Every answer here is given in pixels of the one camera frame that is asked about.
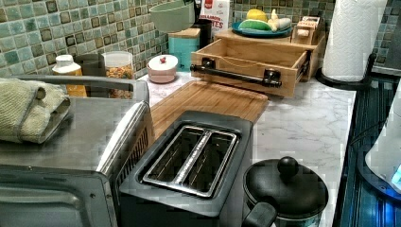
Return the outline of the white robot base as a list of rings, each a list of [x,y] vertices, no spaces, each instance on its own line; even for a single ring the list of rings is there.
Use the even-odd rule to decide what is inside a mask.
[[[364,180],[380,194],[400,201],[401,91],[397,85],[389,115],[375,143],[358,163]]]

